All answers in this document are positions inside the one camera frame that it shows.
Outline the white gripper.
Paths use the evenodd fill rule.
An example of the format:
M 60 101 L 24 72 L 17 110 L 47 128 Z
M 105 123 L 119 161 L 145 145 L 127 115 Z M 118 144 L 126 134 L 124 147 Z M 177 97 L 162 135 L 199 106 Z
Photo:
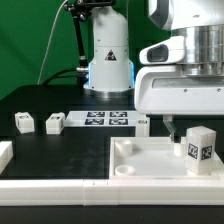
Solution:
M 224 76 L 185 77 L 177 65 L 147 66 L 137 74 L 134 104 L 139 113 L 164 115 L 174 142 L 172 115 L 224 115 Z

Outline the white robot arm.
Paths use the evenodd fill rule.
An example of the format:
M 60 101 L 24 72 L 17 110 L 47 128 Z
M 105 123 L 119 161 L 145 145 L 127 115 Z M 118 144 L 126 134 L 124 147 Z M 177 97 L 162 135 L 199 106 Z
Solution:
M 224 0 L 148 0 L 148 17 L 171 37 L 142 49 L 134 73 L 127 24 L 110 7 L 93 11 L 85 90 L 109 97 L 133 88 L 136 110 L 162 115 L 170 132 L 174 115 L 224 115 Z

